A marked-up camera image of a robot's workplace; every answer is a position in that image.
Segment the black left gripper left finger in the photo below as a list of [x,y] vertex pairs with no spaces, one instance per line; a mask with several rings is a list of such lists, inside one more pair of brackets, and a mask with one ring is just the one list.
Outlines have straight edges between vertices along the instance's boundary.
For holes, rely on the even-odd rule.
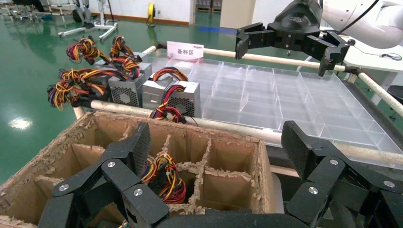
[[168,206],[141,180],[151,150],[149,124],[109,144],[99,160],[57,184],[46,202],[40,228],[85,228],[114,203],[135,228],[154,228],[169,217]]

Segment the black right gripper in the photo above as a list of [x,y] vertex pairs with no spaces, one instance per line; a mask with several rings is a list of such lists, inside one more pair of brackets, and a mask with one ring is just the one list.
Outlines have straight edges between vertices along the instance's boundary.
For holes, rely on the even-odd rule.
[[320,61],[318,75],[323,76],[343,62],[349,44],[333,31],[318,38],[321,19],[318,0],[294,0],[268,24],[268,29],[261,22],[237,29],[235,58],[242,59],[249,49],[270,46],[302,51],[307,39],[307,54]]

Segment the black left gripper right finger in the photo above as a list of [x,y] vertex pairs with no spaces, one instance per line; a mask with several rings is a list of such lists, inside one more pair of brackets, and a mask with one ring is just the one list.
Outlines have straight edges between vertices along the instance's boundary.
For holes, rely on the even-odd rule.
[[400,228],[403,185],[348,159],[330,141],[283,124],[281,144],[303,184],[286,213],[310,228],[330,211],[338,228]]

